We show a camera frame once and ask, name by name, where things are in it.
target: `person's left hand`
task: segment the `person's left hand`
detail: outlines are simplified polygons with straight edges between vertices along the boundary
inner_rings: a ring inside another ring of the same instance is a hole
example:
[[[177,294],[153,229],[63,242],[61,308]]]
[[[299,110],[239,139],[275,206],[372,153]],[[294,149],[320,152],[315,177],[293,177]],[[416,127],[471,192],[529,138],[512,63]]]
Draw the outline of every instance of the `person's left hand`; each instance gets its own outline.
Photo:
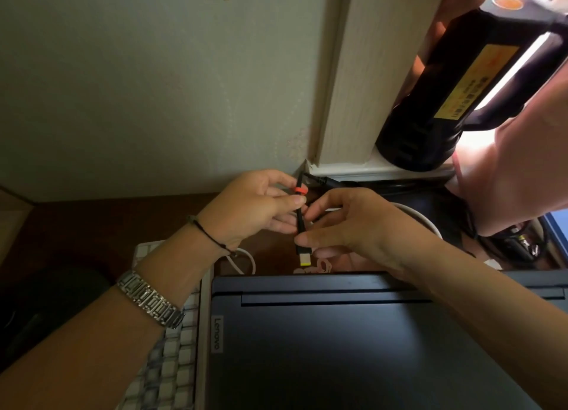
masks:
[[[296,178],[275,169],[245,172],[198,214],[199,223],[231,250],[261,229],[296,233],[291,213],[305,208],[306,197],[289,195],[276,184],[294,188]]]

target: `forearm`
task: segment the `forearm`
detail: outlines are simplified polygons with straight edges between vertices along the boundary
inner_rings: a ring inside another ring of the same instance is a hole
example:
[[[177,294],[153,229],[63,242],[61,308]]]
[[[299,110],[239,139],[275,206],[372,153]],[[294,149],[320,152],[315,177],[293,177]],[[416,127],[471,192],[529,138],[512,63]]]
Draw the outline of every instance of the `forearm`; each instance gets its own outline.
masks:
[[[501,272],[437,242],[411,266],[414,283],[444,304],[544,408],[568,399],[568,315]]]
[[[184,227],[137,271],[181,307],[220,255],[197,229]],[[114,409],[162,331],[113,287],[4,371],[0,396],[7,408]]]

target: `yellow label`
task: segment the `yellow label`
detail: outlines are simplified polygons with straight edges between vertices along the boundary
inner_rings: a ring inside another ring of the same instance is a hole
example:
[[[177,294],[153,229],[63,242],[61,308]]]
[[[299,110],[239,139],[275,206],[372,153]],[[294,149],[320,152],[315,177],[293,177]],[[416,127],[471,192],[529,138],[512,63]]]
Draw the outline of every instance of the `yellow label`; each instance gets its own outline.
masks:
[[[518,46],[486,45],[434,118],[460,119],[518,50]]]

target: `bracelet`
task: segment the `bracelet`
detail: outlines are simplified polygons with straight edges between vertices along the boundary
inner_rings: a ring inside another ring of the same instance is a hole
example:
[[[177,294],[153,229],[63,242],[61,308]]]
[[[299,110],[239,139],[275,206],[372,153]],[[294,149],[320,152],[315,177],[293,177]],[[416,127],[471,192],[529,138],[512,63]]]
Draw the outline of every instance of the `bracelet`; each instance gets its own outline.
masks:
[[[201,232],[203,232],[211,241],[213,241],[215,244],[217,244],[219,247],[221,247],[224,250],[227,250],[231,256],[235,257],[237,256],[237,252],[231,250],[230,248],[228,248],[225,244],[221,244],[219,241],[217,241],[215,238],[213,238],[210,234],[207,233],[207,231],[205,231],[205,229],[203,228],[203,226],[201,225],[201,223],[199,223],[197,221],[197,216],[188,216],[188,221],[189,223],[193,223],[195,224],[195,226],[197,227],[197,229],[199,229]]]
[[[125,272],[118,279],[117,286],[160,325],[176,328],[181,323],[183,313],[147,284],[137,272]]]

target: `gray lenovo laptop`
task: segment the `gray lenovo laptop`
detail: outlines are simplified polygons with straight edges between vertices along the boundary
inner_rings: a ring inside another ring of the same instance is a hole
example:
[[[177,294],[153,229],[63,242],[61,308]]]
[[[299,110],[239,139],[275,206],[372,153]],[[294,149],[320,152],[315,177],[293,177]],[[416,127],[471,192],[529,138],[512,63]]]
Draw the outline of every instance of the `gray lenovo laptop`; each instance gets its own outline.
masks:
[[[568,271],[508,275],[568,311]],[[218,277],[212,294],[211,410],[538,408],[388,275]]]

